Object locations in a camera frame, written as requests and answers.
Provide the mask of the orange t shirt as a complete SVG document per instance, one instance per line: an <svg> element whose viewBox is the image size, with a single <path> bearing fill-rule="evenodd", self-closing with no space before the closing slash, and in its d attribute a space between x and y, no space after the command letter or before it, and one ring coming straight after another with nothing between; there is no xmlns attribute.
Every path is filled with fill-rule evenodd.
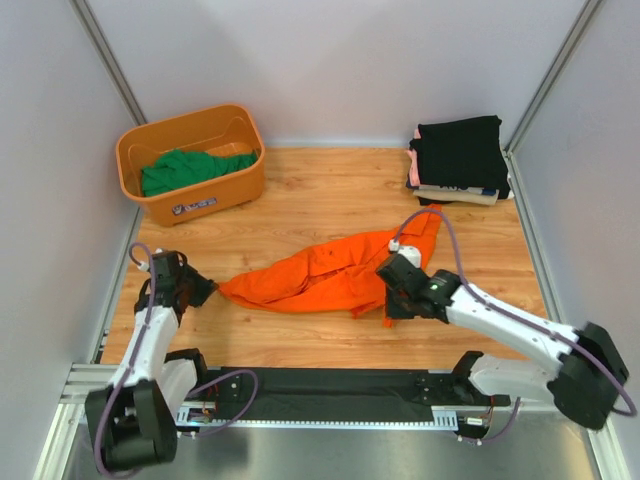
<svg viewBox="0 0 640 480"><path fill-rule="evenodd" d="M419 215L404 228L370 231L307 247L271 266L239 274L219 286L229 301L245 308L303 314L347 311L357 318L382 307L386 287L376 269L389 255L389 242L421 252L426 267L436 247L442 207Z"/></svg>

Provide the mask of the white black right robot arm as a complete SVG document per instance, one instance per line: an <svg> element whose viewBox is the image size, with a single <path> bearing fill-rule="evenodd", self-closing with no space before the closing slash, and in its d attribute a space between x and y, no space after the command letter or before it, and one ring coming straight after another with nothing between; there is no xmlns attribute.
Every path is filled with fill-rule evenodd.
<svg viewBox="0 0 640 480"><path fill-rule="evenodd" d="M523 360L475 355L450 379L452 395L470 404L508 395L551 404L574 423L598 431L614 413L629 371L609 332L594 323L576 329L506 304L464 277L427 275L405 255L377 269L394 319L421 317L473 330L524 355Z"/></svg>

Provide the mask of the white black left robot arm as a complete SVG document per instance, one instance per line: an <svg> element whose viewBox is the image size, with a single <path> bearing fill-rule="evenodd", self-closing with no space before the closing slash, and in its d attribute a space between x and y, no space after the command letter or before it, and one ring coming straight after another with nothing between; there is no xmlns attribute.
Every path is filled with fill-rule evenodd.
<svg viewBox="0 0 640 480"><path fill-rule="evenodd" d="M173 461L179 408L185 399L203 399L210 389L202 353L169 346L185 311L202 306L216 283L178 251L151 255L149 275L134 305L134 331L120 365L84 401L94 462L110 479Z"/></svg>

